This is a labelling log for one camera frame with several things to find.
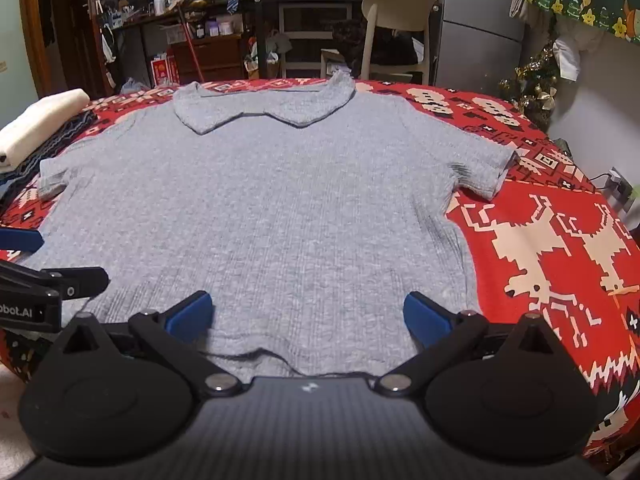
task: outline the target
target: shirt sleeve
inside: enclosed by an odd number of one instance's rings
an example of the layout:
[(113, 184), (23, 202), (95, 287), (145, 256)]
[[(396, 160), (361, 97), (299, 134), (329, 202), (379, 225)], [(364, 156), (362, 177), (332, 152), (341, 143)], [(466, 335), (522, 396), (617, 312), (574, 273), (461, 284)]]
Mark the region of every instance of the shirt sleeve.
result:
[(43, 200), (53, 198), (63, 192), (82, 170), (99, 165), (100, 158), (107, 156), (110, 146), (132, 129), (145, 111), (133, 112), (101, 134), (78, 140), (58, 156), (41, 161), (38, 196)]
[(517, 159), (513, 148), (421, 113), (405, 100), (398, 106), (405, 127), (454, 173), (460, 187), (487, 200), (500, 191), (509, 168)]

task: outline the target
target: red tablecloth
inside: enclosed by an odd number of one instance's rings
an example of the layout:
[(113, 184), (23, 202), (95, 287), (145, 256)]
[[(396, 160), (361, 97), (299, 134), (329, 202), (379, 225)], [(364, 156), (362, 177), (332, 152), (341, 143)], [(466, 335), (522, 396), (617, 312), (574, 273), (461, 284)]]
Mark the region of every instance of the red tablecloth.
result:
[[(243, 80), (206, 87), (233, 92), (313, 82)], [(460, 190), (447, 212), (469, 243), (480, 305), (493, 322), (515, 322), (533, 310), (554, 329), (598, 396), (602, 423), (587, 454), (628, 431), (640, 417), (640, 400), (632, 402), (640, 388), (640, 292), (634, 288), (640, 284), (640, 250), (606, 200), (506, 102), (410, 84), (361, 82), (358, 90), (402, 96), (421, 112), (518, 149), (520, 163), (491, 204)], [(90, 108), (98, 123), (81, 137), (98, 135), (124, 115), (164, 103), (173, 93), (156, 89), (96, 101)], [(0, 221), (37, 228), (53, 205), (38, 199), (32, 182)], [(2, 259), (16, 256), (0, 252)], [(28, 380), (42, 350), (11, 333), (0, 335), (0, 360)]]

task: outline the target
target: gray refrigerator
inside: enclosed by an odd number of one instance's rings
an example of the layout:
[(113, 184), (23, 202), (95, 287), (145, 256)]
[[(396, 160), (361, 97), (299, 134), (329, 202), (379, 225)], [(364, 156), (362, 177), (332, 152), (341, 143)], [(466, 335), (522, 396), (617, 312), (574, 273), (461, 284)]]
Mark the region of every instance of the gray refrigerator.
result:
[(434, 84), (497, 95), (522, 50), (524, 24), (510, 18), (511, 0), (440, 1), (440, 30), (431, 39)]

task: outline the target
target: chair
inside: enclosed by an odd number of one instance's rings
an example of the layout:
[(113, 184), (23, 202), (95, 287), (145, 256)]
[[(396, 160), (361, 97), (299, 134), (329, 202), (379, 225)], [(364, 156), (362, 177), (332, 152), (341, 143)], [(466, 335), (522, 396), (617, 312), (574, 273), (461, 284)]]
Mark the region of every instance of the chair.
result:
[[(436, 0), (363, 0), (362, 15), (367, 19), (364, 54), (362, 57), (361, 79), (369, 79), (371, 73), (398, 74), (422, 72), (423, 84), (429, 83), (431, 56), (429, 53), (429, 15)], [(373, 35), (377, 27), (415, 32), (424, 31), (424, 59), (415, 65), (387, 66), (371, 64)], [(335, 50), (322, 50), (321, 63), (326, 68), (326, 60), (339, 60)], [(326, 70), (321, 71), (326, 77)]]

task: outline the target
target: gray shirt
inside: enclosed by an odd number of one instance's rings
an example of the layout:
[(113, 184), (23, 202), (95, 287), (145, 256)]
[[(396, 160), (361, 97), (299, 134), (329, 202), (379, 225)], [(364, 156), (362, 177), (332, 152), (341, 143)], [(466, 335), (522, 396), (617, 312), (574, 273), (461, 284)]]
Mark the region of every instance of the gray shirt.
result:
[(40, 192), (64, 192), (26, 265), (107, 270), (107, 291), (65, 302), (64, 322), (80, 308), (121, 322), (206, 290), (202, 351), (244, 380), (383, 374), (415, 354), (412, 290), (479, 311), (445, 211), (458, 186), (490, 200), (513, 155), (341, 73), (296, 91), (192, 84), (43, 161)]

